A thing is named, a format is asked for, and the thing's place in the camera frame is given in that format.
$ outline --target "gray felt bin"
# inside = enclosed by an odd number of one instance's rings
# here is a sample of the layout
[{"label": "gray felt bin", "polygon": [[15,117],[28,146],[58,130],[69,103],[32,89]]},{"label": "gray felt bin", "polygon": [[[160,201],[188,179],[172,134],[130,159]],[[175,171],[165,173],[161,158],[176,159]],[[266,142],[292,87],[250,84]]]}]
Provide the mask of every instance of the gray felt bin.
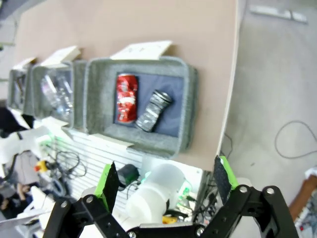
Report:
[{"label": "gray felt bin", "polygon": [[[83,91],[84,76],[87,62],[77,60],[74,62],[64,62],[67,68],[57,68],[57,73],[65,73],[69,70],[67,77],[70,78],[71,89],[73,91],[71,101],[73,102],[73,112],[70,114],[68,128],[74,128],[83,131]],[[49,69],[37,65],[32,70],[32,87],[33,87],[33,114],[36,119],[43,119],[52,116],[56,119],[65,121],[55,110],[53,110],[49,101],[41,91],[41,80]]]},{"label": "gray felt bin", "polygon": [[16,69],[12,69],[10,71],[8,84],[8,99],[6,102],[6,105],[9,109],[18,109],[22,112],[22,114],[28,116],[33,116],[31,71],[32,67],[29,67],[29,69],[26,72],[24,99],[22,103],[19,103],[18,101],[21,94],[14,83],[20,72]]},{"label": "gray felt bin", "polygon": [[[116,78],[120,73],[183,78],[182,108],[177,137],[148,133],[138,128],[114,123]],[[86,132],[131,142],[134,145],[128,150],[137,153],[170,158],[183,152],[189,147],[193,135],[197,78],[197,71],[193,67],[175,57],[161,57],[159,60],[92,59],[87,65],[85,76],[84,127]]]}]

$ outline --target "red soda can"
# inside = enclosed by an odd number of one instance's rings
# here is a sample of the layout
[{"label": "red soda can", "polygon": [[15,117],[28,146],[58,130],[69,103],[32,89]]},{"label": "red soda can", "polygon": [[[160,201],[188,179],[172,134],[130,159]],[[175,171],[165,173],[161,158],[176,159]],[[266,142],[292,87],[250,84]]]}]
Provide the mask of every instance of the red soda can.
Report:
[{"label": "red soda can", "polygon": [[136,95],[138,80],[133,74],[122,73],[117,78],[117,108],[120,123],[132,123],[137,119]]}]

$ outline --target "person's arm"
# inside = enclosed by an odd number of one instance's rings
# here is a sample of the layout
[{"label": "person's arm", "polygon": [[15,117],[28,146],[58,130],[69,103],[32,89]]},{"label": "person's arm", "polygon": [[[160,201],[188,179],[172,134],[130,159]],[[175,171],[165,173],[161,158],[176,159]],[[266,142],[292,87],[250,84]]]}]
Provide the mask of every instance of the person's arm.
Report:
[{"label": "person's arm", "polygon": [[21,201],[25,201],[26,197],[24,195],[24,192],[23,192],[22,188],[23,188],[23,185],[18,183],[17,188],[16,188],[17,194],[19,195],[19,198],[20,198]]}]

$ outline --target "green light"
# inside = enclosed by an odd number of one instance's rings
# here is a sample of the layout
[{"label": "green light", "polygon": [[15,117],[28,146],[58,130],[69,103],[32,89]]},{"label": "green light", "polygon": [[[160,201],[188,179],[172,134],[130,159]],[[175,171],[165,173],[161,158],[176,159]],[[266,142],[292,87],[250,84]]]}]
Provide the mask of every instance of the green light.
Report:
[{"label": "green light", "polygon": [[192,185],[187,180],[185,180],[178,192],[178,198],[182,200],[184,197],[187,197],[191,190]]}]

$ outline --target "yellow object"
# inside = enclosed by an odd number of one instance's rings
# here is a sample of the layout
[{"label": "yellow object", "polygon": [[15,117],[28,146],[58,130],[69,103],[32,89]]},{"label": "yellow object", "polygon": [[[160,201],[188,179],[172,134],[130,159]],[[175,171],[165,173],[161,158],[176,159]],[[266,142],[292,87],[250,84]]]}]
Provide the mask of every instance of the yellow object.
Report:
[{"label": "yellow object", "polygon": [[177,217],[166,217],[163,216],[163,224],[172,224],[177,222]]},{"label": "yellow object", "polygon": [[46,172],[48,170],[48,168],[46,167],[46,161],[45,160],[39,161],[34,167],[34,170],[36,172],[41,172],[41,173]]}]

